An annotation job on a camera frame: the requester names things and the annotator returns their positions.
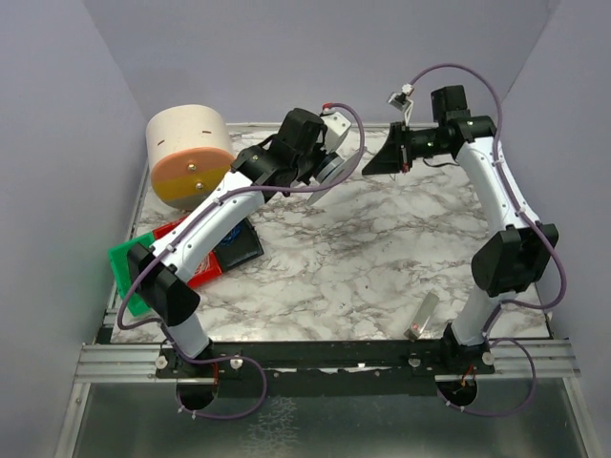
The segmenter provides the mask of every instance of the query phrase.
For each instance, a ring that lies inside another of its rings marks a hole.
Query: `white arm segment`
[[[160,253],[170,245],[176,235],[180,234],[216,198],[229,191],[250,185],[252,185],[252,181],[244,175],[237,172],[228,172],[217,189],[191,215],[174,231],[153,244],[155,247],[154,253]],[[182,281],[191,280],[201,261],[208,253],[217,246],[231,229],[264,203],[263,194],[260,191],[246,192],[226,200],[220,207],[217,206],[203,217],[198,225],[180,243],[175,245],[175,250],[168,254],[163,263],[166,266],[175,265],[177,268],[176,275]],[[179,348],[191,358],[198,356],[210,343],[208,335],[201,327],[200,320],[195,313],[176,326],[168,326],[168,332]]]
[[[217,189],[196,208],[179,226],[153,244],[154,253],[160,253],[176,238],[177,234],[203,212],[215,199],[229,191],[252,185],[252,181],[239,172],[227,172]],[[163,263],[176,266],[176,276],[189,281],[195,275],[201,261],[240,221],[265,203],[261,191],[246,192],[226,200],[206,215],[190,233],[174,246],[176,250],[168,254]]]
[[[501,160],[504,160],[505,157],[500,143],[498,144],[498,157]],[[516,229],[526,227],[526,223],[516,215],[519,209],[514,208],[494,165],[491,136],[478,138],[473,143],[465,143],[456,156],[456,162],[465,170],[475,188],[477,198],[484,209],[491,236],[498,231],[505,230],[509,225],[513,225]],[[502,167],[526,216],[532,221],[539,221],[538,215],[519,191],[507,164],[503,163]]]
[[[504,159],[502,147],[498,145],[499,159]],[[493,160],[493,138],[478,138],[473,143],[465,143],[456,156],[456,162],[467,173],[475,188],[475,193],[484,209],[490,236],[503,231],[507,226],[516,229],[527,227],[527,224],[516,215],[517,208],[509,199],[498,169]],[[522,210],[532,221],[539,221],[538,215],[530,208],[526,199],[517,188],[516,181],[506,163],[503,171],[511,183],[512,189],[521,203]],[[490,298],[477,286],[471,291],[467,303],[458,317],[452,322],[453,334],[462,345],[477,345],[484,341],[482,329],[499,302],[516,297],[515,291],[503,293]]]

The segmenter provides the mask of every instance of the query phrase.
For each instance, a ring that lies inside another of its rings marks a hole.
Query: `cylindrical object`
[[[189,358],[195,358],[210,344],[208,334],[201,327],[196,313],[181,324],[168,326],[168,332],[178,348]]]
[[[156,114],[146,126],[146,147],[155,194],[181,210],[197,207],[235,158],[221,115],[202,105]]]

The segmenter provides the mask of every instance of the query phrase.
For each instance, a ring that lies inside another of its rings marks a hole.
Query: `red box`
[[[168,224],[165,224],[164,226],[158,227],[157,229],[153,231],[153,237],[155,237],[155,240],[161,239],[163,236],[172,232],[172,229],[178,226],[182,222],[182,220],[185,218],[187,217],[181,218],[178,221],[170,222]],[[207,261],[208,261],[207,268],[205,267],[206,260],[204,260],[198,267],[198,270],[196,271],[193,278],[187,282],[187,285],[190,288],[195,289],[198,286],[202,286],[204,283],[221,276],[222,271],[221,271],[221,266],[219,265],[219,261],[217,260],[217,255],[215,255],[213,252],[210,252],[208,254]]]

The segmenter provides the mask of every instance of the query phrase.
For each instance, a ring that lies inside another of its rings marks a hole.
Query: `green board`
[[[149,232],[108,250],[108,258],[111,261],[111,268],[115,274],[116,290],[121,298],[125,298],[130,286],[132,286],[132,279],[130,278],[130,271],[127,265],[127,252],[134,243],[151,246],[154,241],[153,233]],[[138,294],[132,296],[130,303],[127,304],[127,308],[135,317],[149,311],[149,306],[144,303]]]

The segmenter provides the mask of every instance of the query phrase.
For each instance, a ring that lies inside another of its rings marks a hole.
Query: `small metal piece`
[[[495,355],[493,355],[490,351],[487,351],[481,355],[481,361],[485,365],[493,365],[495,363]]]
[[[233,360],[229,361],[229,365],[231,365],[231,368],[236,370],[242,367],[242,364],[243,361],[240,358],[234,358]]]
[[[165,356],[159,356],[155,360],[155,367],[159,370],[165,369],[168,366],[168,360],[166,360]]]
[[[427,294],[413,320],[411,320],[410,327],[408,327],[403,335],[411,341],[420,339],[438,303],[439,297],[437,295],[433,293]]]

